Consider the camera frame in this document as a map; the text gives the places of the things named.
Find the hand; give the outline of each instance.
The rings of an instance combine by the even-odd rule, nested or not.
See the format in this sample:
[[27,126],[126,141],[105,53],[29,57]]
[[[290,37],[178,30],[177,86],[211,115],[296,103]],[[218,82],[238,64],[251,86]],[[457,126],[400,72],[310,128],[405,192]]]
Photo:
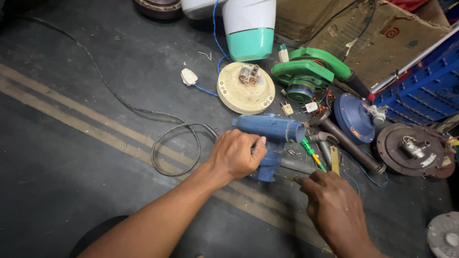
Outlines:
[[295,182],[308,195],[308,216],[337,257],[381,257],[368,236],[362,201],[346,180],[317,170]]
[[266,155],[266,137],[245,134],[234,129],[221,134],[206,164],[223,173],[228,180],[241,179],[255,171]]

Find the blue power tool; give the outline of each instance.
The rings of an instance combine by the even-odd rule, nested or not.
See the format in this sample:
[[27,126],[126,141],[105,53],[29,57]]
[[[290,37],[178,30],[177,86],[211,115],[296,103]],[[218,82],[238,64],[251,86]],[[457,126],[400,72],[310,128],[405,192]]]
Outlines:
[[265,113],[263,116],[241,115],[233,119],[233,126],[241,132],[266,137],[268,152],[251,177],[261,181],[274,182],[274,174],[280,167],[285,143],[301,142],[306,128],[304,124],[290,118]]

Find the green electric blower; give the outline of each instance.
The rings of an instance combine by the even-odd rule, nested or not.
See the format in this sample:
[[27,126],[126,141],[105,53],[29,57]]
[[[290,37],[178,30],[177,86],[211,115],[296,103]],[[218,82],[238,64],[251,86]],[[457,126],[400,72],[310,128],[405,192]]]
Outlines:
[[286,97],[299,103],[312,101],[314,91],[324,90],[333,78],[346,84],[361,97],[373,101],[375,96],[351,68],[327,51],[301,48],[288,54],[289,61],[273,66],[271,74],[287,85]]

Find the red tip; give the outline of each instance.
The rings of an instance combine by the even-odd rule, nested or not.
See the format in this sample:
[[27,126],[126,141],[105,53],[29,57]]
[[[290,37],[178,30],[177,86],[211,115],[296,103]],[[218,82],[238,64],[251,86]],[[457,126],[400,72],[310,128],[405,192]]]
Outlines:
[[370,95],[368,95],[367,100],[373,102],[375,100],[375,95],[370,92]]

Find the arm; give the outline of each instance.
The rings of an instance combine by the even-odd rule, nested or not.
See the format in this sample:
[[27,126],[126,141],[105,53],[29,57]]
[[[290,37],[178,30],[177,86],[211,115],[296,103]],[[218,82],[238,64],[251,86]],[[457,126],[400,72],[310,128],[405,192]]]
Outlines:
[[79,257],[169,257],[207,199],[257,169],[266,154],[265,143],[266,137],[237,129],[220,135],[209,159],[193,174],[116,225]]
[[346,180],[317,170],[295,181],[308,195],[308,216],[338,258],[385,257],[371,242],[362,200]]

